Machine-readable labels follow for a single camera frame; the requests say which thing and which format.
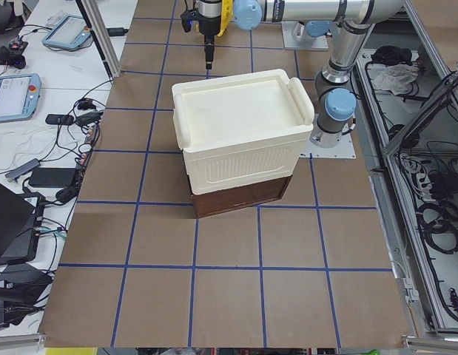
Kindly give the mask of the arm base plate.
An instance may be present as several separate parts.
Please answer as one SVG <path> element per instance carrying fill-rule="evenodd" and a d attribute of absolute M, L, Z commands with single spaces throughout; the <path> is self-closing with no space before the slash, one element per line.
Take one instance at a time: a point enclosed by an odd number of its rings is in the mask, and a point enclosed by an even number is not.
<path fill-rule="evenodd" d="M 355 159 L 351 133 L 342 135 L 322 131 L 317 124 L 300 153 L 300 158 Z"/>

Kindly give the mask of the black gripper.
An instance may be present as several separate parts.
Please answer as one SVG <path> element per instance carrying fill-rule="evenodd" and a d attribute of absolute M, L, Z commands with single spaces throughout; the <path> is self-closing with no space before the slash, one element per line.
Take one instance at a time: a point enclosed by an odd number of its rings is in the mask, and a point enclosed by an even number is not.
<path fill-rule="evenodd" d="M 185 1 L 185 10 L 181 14 L 181 23 L 185 33 L 192 28 L 192 22 L 198 22 L 199 32 L 204 35 L 206 70 L 211 70 L 215 55 L 215 36 L 220 32 L 222 13 L 221 0 L 193 1 L 189 8 Z"/>

